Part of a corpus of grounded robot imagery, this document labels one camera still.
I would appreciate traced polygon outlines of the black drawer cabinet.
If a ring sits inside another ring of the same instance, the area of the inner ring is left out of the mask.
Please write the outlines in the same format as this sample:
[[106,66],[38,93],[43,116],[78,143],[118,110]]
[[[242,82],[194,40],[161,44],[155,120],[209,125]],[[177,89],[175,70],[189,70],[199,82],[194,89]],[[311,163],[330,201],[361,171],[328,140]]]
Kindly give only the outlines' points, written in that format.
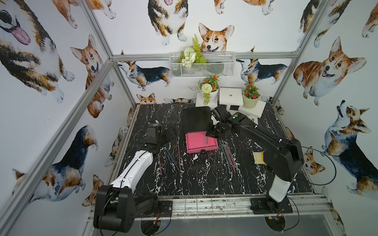
[[182,112],[183,133],[208,131],[213,125],[210,107],[186,108]]

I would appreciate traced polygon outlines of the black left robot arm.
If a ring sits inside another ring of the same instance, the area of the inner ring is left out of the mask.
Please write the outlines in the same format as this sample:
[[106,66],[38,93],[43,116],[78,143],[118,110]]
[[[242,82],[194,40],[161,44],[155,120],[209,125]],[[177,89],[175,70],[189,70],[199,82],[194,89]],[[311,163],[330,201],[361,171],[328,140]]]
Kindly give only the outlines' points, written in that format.
[[151,193],[136,197],[134,192],[159,150],[176,136],[172,126],[164,129],[158,123],[148,125],[145,141],[139,145],[129,165],[111,184],[102,185],[97,191],[94,228],[100,232],[127,233],[136,218],[172,216],[172,201],[160,201],[157,194]]

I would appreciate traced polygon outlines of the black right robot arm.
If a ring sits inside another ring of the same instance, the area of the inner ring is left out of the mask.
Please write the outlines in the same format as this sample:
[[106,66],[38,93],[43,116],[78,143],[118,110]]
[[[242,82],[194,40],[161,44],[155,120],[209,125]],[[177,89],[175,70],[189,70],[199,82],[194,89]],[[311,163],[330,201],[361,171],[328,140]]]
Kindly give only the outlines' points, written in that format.
[[223,105],[211,111],[217,124],[209,129],[207,136],[222,138],[224,134],[233,131],[245,135],[256,142],[263,152],[253,154],[255,164],[265,164],[271,167],[275,177],[268,192],[268,203],[281,203],[294,178],[304,165],[301,143],[297,139],[288,140],[279,137],[256,124],[246,115],[236,112],[233,115]]

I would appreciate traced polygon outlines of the red pencil near drawer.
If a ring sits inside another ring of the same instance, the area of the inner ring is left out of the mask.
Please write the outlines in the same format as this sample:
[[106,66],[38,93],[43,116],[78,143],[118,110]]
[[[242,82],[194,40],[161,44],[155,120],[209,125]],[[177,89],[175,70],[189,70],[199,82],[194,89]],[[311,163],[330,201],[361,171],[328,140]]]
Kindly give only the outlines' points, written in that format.
[[180,154],[180,145],[179,145],[179,142],[178,142],[178,145],[177,145],[177,149],[178,149],[179,170],[181,170],[181,154]]

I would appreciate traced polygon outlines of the dark blue pencil left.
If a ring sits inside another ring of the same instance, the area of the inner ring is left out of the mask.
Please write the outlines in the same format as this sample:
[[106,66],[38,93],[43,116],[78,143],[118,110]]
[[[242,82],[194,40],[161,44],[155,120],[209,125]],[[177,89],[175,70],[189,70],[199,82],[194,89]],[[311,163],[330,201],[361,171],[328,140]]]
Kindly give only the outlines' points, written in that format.
[[167,155],[167,157],[168,157],[170,163],[171,163],[174,167],[179,168],[178,165],[177,165],[177,162],[174,160],[173,155],[172,155],[172,153],[169,151],[169,149],[167,148],[167,146],[164,145],[163,148],[164,148],[164,151],[165,151],[165,153],[166,153],[166,155]]

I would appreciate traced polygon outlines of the white wooden stand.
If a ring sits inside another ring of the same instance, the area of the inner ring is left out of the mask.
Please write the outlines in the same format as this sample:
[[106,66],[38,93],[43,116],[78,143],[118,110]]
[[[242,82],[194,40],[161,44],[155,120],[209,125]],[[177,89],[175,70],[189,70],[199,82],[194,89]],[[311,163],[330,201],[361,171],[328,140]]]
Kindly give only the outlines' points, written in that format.
[[203,93],[199,92],[196,98],[196,107],[207,106],[210,109],[216,108],[218,105],[225,105],[226,110],[232,115],[236,112],[241,112],[254,123],[258,124],[258,120],[261,118],[265,109],[266,102],[259,99],[253,99],[256,103],[254,108],[244,107],[244,100],[242,90],[240,88],[220,88],[215,92],[215,95],[211,95],[211,99],[207,105],[204,104]]

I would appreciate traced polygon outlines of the red pencil right group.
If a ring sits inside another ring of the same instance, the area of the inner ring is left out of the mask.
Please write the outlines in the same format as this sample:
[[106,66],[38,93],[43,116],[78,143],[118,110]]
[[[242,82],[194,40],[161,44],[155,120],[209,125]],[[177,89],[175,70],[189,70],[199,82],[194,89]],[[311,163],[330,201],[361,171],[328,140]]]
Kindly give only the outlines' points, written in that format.
[[229,146],[227,143],[225,143],[225,150],[226,150],[226,153],[227,153],[227,156],[230,160],[230,165],[231,165],[231,168],[233,170],[233,172],[235,173],[236,172],[236,166],[235,166],[235,163],[234,163],[234,160],[233,160],[233,157],[232,157],[232,154],[230,152],[230,149],[229,149]]

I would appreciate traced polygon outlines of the green pot red flowers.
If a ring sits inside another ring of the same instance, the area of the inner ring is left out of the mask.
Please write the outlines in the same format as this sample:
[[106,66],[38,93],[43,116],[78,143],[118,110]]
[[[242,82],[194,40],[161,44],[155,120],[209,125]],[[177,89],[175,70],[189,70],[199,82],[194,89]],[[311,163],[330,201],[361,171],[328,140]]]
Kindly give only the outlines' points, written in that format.
[[243,107],[255,108],[260,97],[259,88],[254,83],[247,83],[243,90]]

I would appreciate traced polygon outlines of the white pot orange flowers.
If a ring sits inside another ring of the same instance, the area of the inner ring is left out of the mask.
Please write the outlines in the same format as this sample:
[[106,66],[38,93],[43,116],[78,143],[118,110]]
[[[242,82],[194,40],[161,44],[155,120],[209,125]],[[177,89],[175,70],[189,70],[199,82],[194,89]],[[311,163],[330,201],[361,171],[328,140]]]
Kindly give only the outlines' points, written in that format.
[[210,75],[206,78],[199,80],[197,87],[190,87],[192,91],[201,92],[203,97],[203,104],[208,105],[211,101],[217,98],[219,85],[218,85],[218,76]]

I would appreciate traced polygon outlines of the yellow sticky note pad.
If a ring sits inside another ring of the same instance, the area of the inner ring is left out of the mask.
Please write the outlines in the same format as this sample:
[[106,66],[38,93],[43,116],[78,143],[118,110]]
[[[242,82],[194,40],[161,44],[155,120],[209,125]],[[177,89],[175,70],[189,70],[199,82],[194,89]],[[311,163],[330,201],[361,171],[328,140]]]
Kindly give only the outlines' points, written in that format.
[[252,157],[254,159],[253,163],[256,165],[267,165],[264,161],[264,151],[262,152],[253,152]]

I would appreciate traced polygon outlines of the green fern with white flowers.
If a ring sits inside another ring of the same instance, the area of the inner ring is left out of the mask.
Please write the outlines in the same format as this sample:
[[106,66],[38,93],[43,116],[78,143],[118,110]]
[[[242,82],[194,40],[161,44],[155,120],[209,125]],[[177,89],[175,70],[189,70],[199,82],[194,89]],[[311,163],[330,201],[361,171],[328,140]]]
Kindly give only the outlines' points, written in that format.
[[201,45],[195,34],[192,38],[192,46],[186,47],[184,51],[181,52],[178,63],[183,65],[185,68],[192,68],[195,64],[206,64],[207,61],[201,52]]

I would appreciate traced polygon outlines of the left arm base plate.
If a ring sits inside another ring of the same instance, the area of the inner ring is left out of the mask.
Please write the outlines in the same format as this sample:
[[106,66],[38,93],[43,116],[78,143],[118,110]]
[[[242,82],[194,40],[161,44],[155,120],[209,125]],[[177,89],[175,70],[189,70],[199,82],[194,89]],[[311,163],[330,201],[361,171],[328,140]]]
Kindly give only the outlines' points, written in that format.
[[173,210],[172,201],[144,201],[136,204],[136,210],[133,214],[134,218],[157,218],[170,217]]

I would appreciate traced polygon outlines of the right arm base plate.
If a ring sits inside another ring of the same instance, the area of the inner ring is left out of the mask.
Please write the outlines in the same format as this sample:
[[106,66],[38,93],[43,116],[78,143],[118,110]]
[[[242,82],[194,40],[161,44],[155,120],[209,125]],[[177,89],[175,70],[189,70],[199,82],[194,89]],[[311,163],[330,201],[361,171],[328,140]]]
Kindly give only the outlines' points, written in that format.
[[285,197],[279,203],[269,196],[263,198],[251,198],[250,203],[250,209],[254,214],[278,214],[279,212],[293,213],[288,197]]

